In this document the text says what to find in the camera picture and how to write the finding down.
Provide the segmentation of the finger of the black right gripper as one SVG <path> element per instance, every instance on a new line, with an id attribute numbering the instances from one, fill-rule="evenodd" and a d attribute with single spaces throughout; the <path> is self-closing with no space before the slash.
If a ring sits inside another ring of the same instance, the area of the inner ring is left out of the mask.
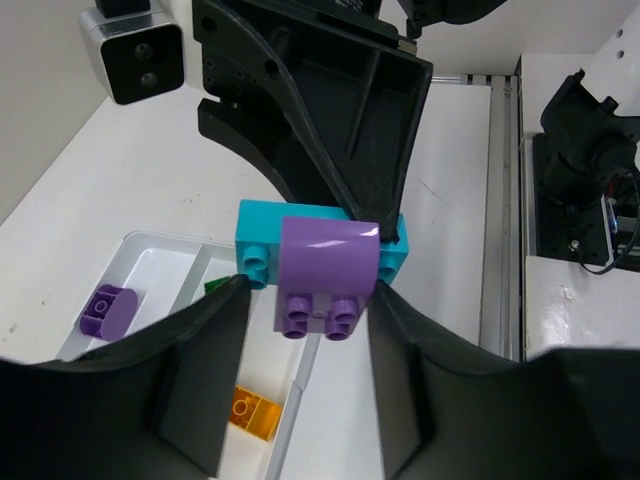
<path id="1" fill-rule="evenodd" d="M 277 140 L 273 128 L 249 113 L 222 102 L 203 99 L 197 107 L 198 131 L 206 139 L 234 152 L 255 167 L 288 202 L 295 200 L 282 176 L 276 172 Z"/>
<path id="2" fill-rule="evenodd" d="M 293 203 L 338 206 L 394 242 L 433 66 L 401 48 L 376 6 L 196 1 L 193 35 L 246 66 L 267 49 L 300 95 L 300 163 L 273 165 Z"/>

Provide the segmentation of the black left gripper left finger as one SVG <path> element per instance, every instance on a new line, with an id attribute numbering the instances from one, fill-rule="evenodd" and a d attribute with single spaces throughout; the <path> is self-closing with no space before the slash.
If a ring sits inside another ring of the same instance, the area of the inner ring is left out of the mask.
<path id="1" fill-rule="evenodd" d="M 72 361 L 1 363 L 5 479 L 209 479 L 249 323 L 243 275 Z"/>

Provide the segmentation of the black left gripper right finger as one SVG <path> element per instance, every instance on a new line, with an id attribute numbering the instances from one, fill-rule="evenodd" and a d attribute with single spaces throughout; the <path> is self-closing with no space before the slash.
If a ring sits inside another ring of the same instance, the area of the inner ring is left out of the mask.
<path id="1" fill-rule="evenodd" d="M 368 333 L 388 479 L 635 479 L 639 354 L 500 357 L 378 282 Z"/>

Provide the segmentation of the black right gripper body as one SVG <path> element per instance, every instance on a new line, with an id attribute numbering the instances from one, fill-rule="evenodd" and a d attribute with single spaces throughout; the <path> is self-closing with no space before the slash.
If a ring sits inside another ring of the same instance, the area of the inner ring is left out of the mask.
<path id="1" fill-rule="evenodd" d="M 203 47 L 201 53 L 203 99 L 222 102 L 262 119 L 281 135 L 272 164 L 298 165 L 300 140 L 296 122 L 300 119 L 300 95 L 282 62 L 272 56 L 272 50 L 267 49 L 265 58 L 246 66 L 212 47 Z"/>

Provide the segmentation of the yellow lego brick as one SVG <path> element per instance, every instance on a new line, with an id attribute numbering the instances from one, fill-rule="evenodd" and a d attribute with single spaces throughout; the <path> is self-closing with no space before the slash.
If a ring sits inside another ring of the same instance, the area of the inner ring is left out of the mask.
<path id="1" fill-rule="evenodd" d="M 281 405 L 236 385 L 229 422 L 263 441 L 270 441 L 277 430 L 282 410 Z"/>

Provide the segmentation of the teal lego brick front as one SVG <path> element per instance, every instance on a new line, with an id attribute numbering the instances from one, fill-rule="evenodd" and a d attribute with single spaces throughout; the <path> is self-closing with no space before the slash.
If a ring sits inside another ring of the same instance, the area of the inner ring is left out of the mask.
<path id="1" fill-rule="evenodd" d="M 284 217 L 348 220 L 340 207 L 280 203 L 243 199 L 240 201 L 235 234 L 236 266 L 248 277 L 252 290 L 278 283 L 281 224 Z M 398 220 L 397 242 L 382 243 L 378 278 L 391 284 L 409 254 L 404 216 Z"/>

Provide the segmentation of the purple lego brick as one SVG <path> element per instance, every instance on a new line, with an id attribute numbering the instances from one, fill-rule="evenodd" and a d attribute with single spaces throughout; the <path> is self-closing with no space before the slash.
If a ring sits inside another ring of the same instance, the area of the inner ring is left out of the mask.
<path id="1" fill-rule="evenodd" d="M 376 223 L 285 217 L 274 330 L 293 340 L 349 338 L 373 292 L 379 255 Z"/>
<path id="2" fill-rule="evenodd" d="M 96 289 L 79 316 L 83 335 L 114 342 L 127 333 L 138 308 L 138 295 L 130 288 L 110 284 Z"/>

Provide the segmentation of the green lego brick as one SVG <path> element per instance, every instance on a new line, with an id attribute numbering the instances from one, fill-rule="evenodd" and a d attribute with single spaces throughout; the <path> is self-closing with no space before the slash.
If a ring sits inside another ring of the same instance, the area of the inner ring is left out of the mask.
<path id="1" fill-rule="evenodd" d="M 204 295 L 209 295 L 221 286 L 224 286 L 230 280 L 230 276 L 220 277 L 214 280 L 209 280 L 204 283 Z"/>

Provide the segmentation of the purple lego brick front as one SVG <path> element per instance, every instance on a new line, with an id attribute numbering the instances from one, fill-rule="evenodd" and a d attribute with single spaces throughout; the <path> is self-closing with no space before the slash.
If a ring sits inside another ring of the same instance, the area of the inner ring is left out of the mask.
<path id="1" fill-rule="evenodd" d="M 293 340 L 349 338 L 373 292 L 379 255 L 376 223 L 285 217 L 274 330 Z"/>

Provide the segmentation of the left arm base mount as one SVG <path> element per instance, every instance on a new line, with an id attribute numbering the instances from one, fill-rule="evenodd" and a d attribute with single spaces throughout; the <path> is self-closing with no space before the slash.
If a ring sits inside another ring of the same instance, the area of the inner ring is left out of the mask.
<path id="1" fill-rule="evenodd" d="M 639 118 L 616 115 L 619 103 L 610 96 L 596 99 L 583 85 L 585 76 L 579 70 L 564 80 L 541 115 L 543 131 L 532 140 L 535 241 L 538 255 L 576 262 L 601 276 L 639 240 L 635 225 L 620 249 L 606 213 L 614 179 L 630 179 L 639 194 Z"/>

